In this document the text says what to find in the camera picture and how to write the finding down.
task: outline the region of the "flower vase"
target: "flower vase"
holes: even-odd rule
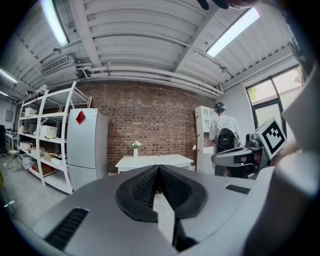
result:
[[[133,157],[134,157],[135,159],[138,158],[138,149],[137,149],[137,148],[135,148],[135,149],[133,150]]]

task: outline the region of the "grey floor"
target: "grey floor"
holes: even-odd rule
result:
[[[52,206],[59,203],[68,194],[55,189],[50,185],[43,187],[40,179],[28,170],[9,169],[4,166],[10,157],[0,156],[0,168],[3,174],[4,189],[9,201],[14,201],[12,218],[17,219],[28,228],[32,229],[41,215]]]
[[[10,161],[10,159],[10,157],[3,158],[0,156],[0,168],[8,201],[15,201],[11,205],[14,210],[14,214],[11,217],[33,229],[43,213],[68,195],[50,185],[43,187],[40,179],[28,170],[16,171],[17,168],[9,169],[11,166],[18,165],[17,160],[12,165],[4,166],[4,163]],[[170,209],[171,207],[163,195],[156,194],[154,200],[153,210],[158,213],[158,228],[168,242],[171,243],[175,213]]]

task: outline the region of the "white refrigerator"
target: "white refrigerator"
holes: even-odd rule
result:
[[[71,109],[66,135],[68,172],[72,188],[108,176],[108,118],[97,108]]]

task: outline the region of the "red diamond sticker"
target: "red diamond sticker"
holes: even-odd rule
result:
[[[75,118],[75,120],[78,122],[79,125],[81,125],[81,123],[86,119],[85,114],[83,113],[83,111],[81,110],[80,113],[77,115],[77,117]]]

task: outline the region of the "vent grille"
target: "vent grille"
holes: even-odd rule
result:
[[[226,189],[234,191],[234,192],[239,192],[239,193],[242,193],[242,194],[246,194],[246,195],[248,195],[249,192],[250,192],[250,188],[246,188],[246,187],[242,187],[242,186],[236,186],[236,185],[228,185],[226,187]]]
[[[62,251],[84,221],[88,212],[86,209],[73,209],[45,240]]]
[[[48,73],[51,70],[56,69],[64,64],[68,63],[68,55],[58,58],[57,60],[51,62],[50,64],[46,65],[43,69],[41,69],[41,75]]]

